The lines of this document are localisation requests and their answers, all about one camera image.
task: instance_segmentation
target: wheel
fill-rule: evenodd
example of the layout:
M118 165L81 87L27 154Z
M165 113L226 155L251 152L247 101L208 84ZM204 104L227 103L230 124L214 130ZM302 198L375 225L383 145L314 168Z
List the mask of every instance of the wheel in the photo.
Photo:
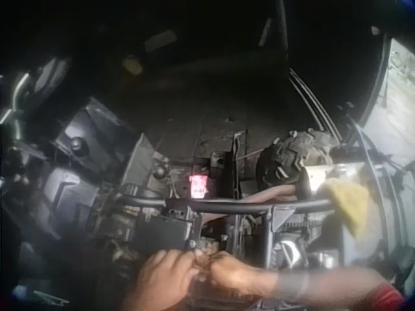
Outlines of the wheel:
M329 152L337 145L330 134L313 129L277 138L259 156L255 170L258 190L295 183L303 166L332 164Z

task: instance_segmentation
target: red sleeve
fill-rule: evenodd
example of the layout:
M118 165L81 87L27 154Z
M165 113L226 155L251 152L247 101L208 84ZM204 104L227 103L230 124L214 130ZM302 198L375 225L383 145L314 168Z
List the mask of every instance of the red sleeve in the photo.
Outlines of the red sleeve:
M403 296L392 285L382 284L368 296L361 310L398 311L404 302Z

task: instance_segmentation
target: red light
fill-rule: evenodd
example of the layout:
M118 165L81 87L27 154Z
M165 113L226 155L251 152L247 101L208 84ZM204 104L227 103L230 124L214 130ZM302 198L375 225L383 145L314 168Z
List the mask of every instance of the red light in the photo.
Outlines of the red light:
M192 175L190 180L190 195L192 199L203 199L208 192L208 177L206 175Z

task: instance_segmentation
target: hand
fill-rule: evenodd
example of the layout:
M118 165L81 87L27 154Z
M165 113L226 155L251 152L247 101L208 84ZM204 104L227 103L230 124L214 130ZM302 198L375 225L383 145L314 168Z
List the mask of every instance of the hand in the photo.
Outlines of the hand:
M126 311L162 311L178 304L187 295L195 254L177 250L159 251L140 271L137 284L124 302Z
M253 293L252 284L258 269L237 260L225 251L210 258L210 277L213 284L228 290L236 290L241 295Z

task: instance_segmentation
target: yellow rag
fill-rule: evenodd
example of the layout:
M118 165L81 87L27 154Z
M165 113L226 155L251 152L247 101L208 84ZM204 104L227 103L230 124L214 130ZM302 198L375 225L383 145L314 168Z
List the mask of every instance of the yellow rag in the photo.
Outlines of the yellow rag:
M320 186L317 193L333 201L352 235L359 238L366 227L368 217L368 189L352 181L329 178Z

